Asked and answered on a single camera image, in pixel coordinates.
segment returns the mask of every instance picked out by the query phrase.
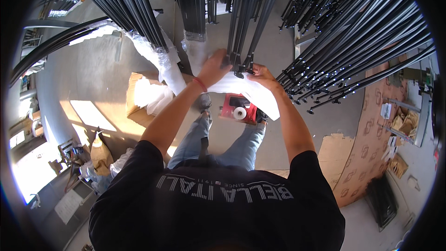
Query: brown cardboard sheet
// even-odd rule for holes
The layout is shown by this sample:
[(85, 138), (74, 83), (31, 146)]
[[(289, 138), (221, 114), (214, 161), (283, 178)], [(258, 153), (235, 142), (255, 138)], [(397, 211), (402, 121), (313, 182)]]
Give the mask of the brown cardboard sheet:
[(344, 137), (342, 133), (325, 136), (322, 139), (321, 149), (318, 154), (319, 165), (332, 190), (341, 177), (353, 143), (354, 139)]
[[(189, 83), (192, 81), (193, 76), (182, 74), (183, 79), (186, 81), (186, 83)], [(126, 103), (125, 103), (125, 112), (128, 119), (133, 120), (137, 124), (147, 127), (152, 120), (155, 118), (153, 115), (147, 114), (147, 110), (145, 108), (139, 108), (135, 105), (135, 84), (137, 80), (142, 79), (142, 77), (145, 76), (150, 84), (155, 84), (159, 86), (164, 86), (164, 83), (161, 83), (158, 81), (158, 72), (150, 72), (150, 71), (144, 71), (139, 73), (131, 73), (130, 79), (128, 80), (128, 88), (127, 88), (127, 96), (126, 96)]]

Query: plastic bag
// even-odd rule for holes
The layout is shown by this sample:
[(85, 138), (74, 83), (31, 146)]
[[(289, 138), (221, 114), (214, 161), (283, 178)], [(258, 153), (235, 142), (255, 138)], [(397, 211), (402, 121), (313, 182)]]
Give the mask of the plastic bag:
[(115, 178), (115, 176), (122, 170), (122, 167), (127, 162), (128, 158), (133, 153), (133, 148), (127, 148), (127, 151), (119, 157), (113, 164), (110, 165), (111, 177)]
[(93, 161), (91, 160), (86, 162), (84, 165), (81, 165), (80, 172), (81, 175), (79, 178), (85, 178), (87, 182), (92, 180), (92, 188), (98, 195), (102, 195), (113, 180), (111, 174), (107, 176), (99, 176), (95, 172)]
[(93, 161), (88, 161), (86, 162), (84, 165), (80, 166), (79, 171), (81, 172), (80, 178), (85, 178), (85, 179), (89, 179), (90, 177), (88, 176), (88, 172), (87, 172), (87, 168), (93, 169), (93, 172), (95, 170), (95, 168), (93, 167)]
[(92, 187), (98, 195), (102, 195), (113, 180), (112, 175), (99, 176), (94, 168), (87, 168), (88, 177), (92, 180)]

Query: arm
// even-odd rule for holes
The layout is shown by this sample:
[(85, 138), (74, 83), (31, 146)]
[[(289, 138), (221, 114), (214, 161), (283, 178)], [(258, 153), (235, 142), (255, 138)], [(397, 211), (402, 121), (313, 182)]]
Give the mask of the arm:
[(282, 135), (290, 164), (296, 155), (304, 151), (315, 152), (315, 145), (308, 128), (283, 87), (265, 66), (254, 63), (253, 71), (255, 75), (248, 75), (248, 79), (269, 89), (276, 98), (282, 124)]
[[(231, 65), (220, 69), (226, 49), (220, 49), (204, 63), (198, 78), (205, 87), (210, 87), (219, 81), (229, 70)], [(151, 142), (162, 155), (165, 155), (173, 142), (187, 111), (197, 97), (203, 92), (202, 87), (191, 81), (186, 88), (176, 96), (149, 124), (141, 136), (141, 140)]]

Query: metal rack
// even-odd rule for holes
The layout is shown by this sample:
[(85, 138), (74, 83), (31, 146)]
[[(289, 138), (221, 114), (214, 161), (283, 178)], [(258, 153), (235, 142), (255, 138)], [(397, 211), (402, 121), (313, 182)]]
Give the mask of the metal rack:
[(413, 144), (419, 148), (421, 147), (421, 144), (423, 143), (424, 134), (426, 132), (426, 127), (427, 127), (427, 121), (429, 119), (429, 114), (430, 114), (430, 103), (432, 102), (429, 93), (422, 93), (421, 96), (422, 96), (421, 109), (411, 106), (411, 105), (408, 105), (406, 103), (397, 101), (395, 99), (383, 98), (383, 99), (386, 99), (387, 101), (389, 101), (390, 103), (393, 103), (398, 106), (413, 110), (420, 114), (420, 116), (418, 118), (418, 127), (416, 128), (415, 139), (412, 139), (411, 137), (407, 136), (406, 134), (404, 134), (396, 129), (393, 129), (392, 127), (389, 128), (385, 125), (381, 125), (378, 123), (378, 125), (382, 126), (382, 128), (386, 129), (387, 131), (392, 132), (393, 134), (397, 135), (398, 137), (403, 138), (405, 141), (407, 141), (410, 144)]

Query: red string bracelet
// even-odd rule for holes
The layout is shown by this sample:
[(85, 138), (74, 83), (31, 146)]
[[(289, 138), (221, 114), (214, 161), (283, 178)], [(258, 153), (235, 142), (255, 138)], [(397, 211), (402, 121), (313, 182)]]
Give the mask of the red string bracelet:
[(192, 79), (192, 81), (198, 83), (198, 84), (201, 86), (201, 88), (203, 89), (203, 92), (204, 92), (204, 93), (207, 92), (207, 88), (205, 87), (204, 83), (203, 83), (199, 78), (194, 77), (194, 78)]

